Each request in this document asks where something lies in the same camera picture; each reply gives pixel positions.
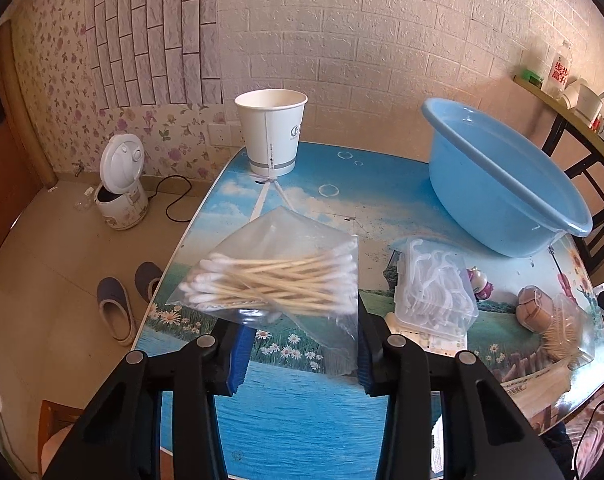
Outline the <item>toothpick box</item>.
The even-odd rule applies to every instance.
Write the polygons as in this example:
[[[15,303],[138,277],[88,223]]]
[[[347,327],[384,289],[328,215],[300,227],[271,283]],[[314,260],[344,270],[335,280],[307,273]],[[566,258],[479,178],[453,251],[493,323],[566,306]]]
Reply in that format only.
[[[552,361],[566,361],[570,370],[590,364],[595,357],[592,317],[567,296],[556,296],[552,322],[543,333],[543,349]]]

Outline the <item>pink earbud case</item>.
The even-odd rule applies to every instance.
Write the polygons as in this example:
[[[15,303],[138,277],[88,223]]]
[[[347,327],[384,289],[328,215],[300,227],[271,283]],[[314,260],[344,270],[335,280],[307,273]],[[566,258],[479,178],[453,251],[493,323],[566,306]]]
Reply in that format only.
[[[527,330],[544,333],[552,324],[552,298],[536,286],[526,286],[518,293],[516,318]]]

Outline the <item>purple white small toy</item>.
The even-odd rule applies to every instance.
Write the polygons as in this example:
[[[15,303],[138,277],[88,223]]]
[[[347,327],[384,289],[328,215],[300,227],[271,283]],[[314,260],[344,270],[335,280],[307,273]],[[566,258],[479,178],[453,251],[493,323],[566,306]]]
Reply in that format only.
[[[467,273],[473,295],[476,296],[477,300],[486,300],[490,298],[494,290],[494,285],[488,281],[486,274],[476,266],[468,269]]]

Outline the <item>floss pick box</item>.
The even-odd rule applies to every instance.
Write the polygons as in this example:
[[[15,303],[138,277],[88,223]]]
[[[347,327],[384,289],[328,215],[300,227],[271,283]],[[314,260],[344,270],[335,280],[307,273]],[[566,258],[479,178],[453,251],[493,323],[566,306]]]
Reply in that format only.
[[[396,249],[394,310],[385,316],[391,332],[440,356],[465,350],[479,308],[462,254],[418,236],[405,238]]]

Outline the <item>cotton swab bag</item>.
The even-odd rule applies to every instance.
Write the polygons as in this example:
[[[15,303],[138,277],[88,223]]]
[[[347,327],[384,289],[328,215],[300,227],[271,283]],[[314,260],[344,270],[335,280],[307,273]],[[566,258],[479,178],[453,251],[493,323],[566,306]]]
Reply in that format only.
[[[195,260],[167,307],[254,330],[254,362],[328,376],[357,360],[358,238],[278,207]]]

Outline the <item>side folding table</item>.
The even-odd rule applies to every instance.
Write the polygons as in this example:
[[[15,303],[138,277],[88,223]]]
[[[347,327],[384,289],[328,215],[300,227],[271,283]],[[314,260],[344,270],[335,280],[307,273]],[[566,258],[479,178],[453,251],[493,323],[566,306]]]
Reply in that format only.
[[[595,174],[596,169],[604,170],[604,140],[590,130],[572,110],[568,110],[564,104],[537,88],[535,84],[520,76],[513,76],[512,80],[555,113],[555,119],[542,144],[542,151],[546,155],[552,157],[564,136],[570,136],[581,147],[583,156],[564,170],[564,173],[571,180],[582,179],[587,182],[602,203],[592,214],[593,229],[590,235],[574,239],[587,273],[593,274],[604,264],[604,188],[596,180]]]

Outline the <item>blue plastic basin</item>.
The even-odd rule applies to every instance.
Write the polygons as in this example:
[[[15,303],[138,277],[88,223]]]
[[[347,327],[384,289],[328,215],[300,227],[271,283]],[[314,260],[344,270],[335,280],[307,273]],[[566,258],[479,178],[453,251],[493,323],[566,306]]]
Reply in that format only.
[[[429,177],[459,226],[509,258],[530,257],[564,235],[587,237],[593,219],[567,175],[535,144],[457,101],[429,98]]]

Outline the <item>grey slipper right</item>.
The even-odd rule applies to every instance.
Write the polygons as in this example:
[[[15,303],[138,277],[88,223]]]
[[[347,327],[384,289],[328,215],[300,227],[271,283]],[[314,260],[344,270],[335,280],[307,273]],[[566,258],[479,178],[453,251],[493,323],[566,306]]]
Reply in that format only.
[[[152,300],[162,275],[162,269],[151,261],[142,262],[134,272],[134,286],[147,304]]]

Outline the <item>white mug with spoon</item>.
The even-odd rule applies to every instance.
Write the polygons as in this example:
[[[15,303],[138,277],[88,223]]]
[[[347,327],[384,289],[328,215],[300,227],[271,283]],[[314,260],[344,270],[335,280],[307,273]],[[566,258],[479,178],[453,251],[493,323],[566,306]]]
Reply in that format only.
[[[589,127],[594,125],[604,106],[604,91],[596,92],[584,79],[577,79],[562,93],[567,108]]]

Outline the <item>clear bottle red label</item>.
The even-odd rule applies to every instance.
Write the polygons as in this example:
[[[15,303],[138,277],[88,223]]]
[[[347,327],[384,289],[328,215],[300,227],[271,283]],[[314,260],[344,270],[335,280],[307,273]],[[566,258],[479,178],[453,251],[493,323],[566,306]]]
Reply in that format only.
[[[554,98],[558,98],[566,88],[571,64],[572,44],[568,40],[564,40],[552,60],[547,77],[547,92]]]

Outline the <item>green small box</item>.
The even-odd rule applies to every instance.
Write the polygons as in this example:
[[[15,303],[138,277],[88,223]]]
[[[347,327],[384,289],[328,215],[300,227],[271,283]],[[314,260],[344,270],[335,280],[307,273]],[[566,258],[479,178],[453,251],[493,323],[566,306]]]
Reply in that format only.
[[[523,70],[521,70],[520,77],[523,80],[530,82],[530,84],[534,84],[534,86],[536,86],[537,88],[541,88],[543,84],[543,78],[540,75],[537,75],[537,73],[533,72],[533,70],[529,70],[528,68],[523,68]]]

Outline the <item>white rice cooker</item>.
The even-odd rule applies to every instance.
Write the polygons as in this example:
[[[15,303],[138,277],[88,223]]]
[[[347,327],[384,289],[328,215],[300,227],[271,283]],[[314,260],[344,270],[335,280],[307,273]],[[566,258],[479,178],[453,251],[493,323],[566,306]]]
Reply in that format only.
[[[114,134],[105,145],[94,201],[113,230],[137,226],[148,212],[149,200],[141,184],[144,158],[141,140],[132,133]]]

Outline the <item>white paper cup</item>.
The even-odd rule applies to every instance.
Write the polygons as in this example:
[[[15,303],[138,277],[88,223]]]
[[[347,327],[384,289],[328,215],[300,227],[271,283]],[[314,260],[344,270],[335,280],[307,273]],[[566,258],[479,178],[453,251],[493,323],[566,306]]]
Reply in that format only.
[[[294,169],[307,96],[288,89],[261,89],[235,99],[247,158],[259,177],[276,179]]]

